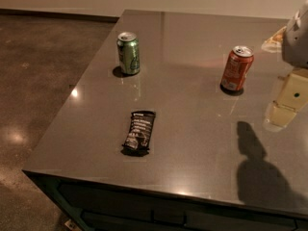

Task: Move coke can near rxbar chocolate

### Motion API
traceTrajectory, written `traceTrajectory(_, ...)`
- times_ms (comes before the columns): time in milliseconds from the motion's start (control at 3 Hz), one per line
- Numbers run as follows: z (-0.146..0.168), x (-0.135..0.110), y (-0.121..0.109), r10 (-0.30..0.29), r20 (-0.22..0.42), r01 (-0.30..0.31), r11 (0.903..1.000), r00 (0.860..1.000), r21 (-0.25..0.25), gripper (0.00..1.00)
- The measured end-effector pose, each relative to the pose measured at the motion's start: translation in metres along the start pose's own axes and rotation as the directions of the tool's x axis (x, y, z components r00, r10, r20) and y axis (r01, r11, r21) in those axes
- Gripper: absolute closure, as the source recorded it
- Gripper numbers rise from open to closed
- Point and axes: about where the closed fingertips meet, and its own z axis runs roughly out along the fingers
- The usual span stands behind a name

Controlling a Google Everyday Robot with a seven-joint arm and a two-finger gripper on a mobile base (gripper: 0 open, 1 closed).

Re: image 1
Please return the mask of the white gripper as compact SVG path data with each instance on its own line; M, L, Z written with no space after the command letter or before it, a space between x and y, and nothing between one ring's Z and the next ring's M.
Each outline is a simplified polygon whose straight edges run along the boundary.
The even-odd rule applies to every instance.
M261 49L281 53L284 62L295 67L287 76L278 77L274 99L268 104L263 125L272 132L286 128L308 104L308 0L293 18L271 37Z

